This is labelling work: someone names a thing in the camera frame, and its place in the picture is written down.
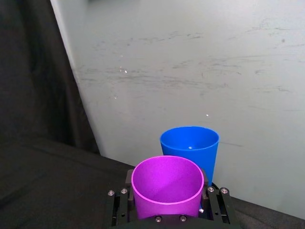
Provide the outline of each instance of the screw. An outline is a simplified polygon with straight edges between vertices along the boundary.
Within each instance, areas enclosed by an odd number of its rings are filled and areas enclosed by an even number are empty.
[[[108,195],[109,196],[113,196],[114,195],[114,191],[113,190],[109,190]]]
[[[222,193],[224,193],[224,194],[226,194],[226,193],[228,193],[228,190],[226,189],[226,188],[222,188],[221,190],[220,190]]]
[[[162,221],[162,217],[161,216],[156,216],[155,221],[157,223],[160,223]]]
[[[180,216],[180,221],[185,222],[187,220],[186,216]]]
[[[209,192],[214,192],[214,188],[213,187],[208,187],[208,191]]]
[[[122,194],[127,193],[127,189],[123,188],[123,189],[121,190],[121,193],[122,193]]]

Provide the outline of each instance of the white wall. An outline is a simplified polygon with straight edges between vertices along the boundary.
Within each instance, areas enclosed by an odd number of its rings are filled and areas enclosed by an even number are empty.
[[[305,3],[52,0],[102,155],[136,165],[159,135],[221,136],[214,181],[305,218]]]

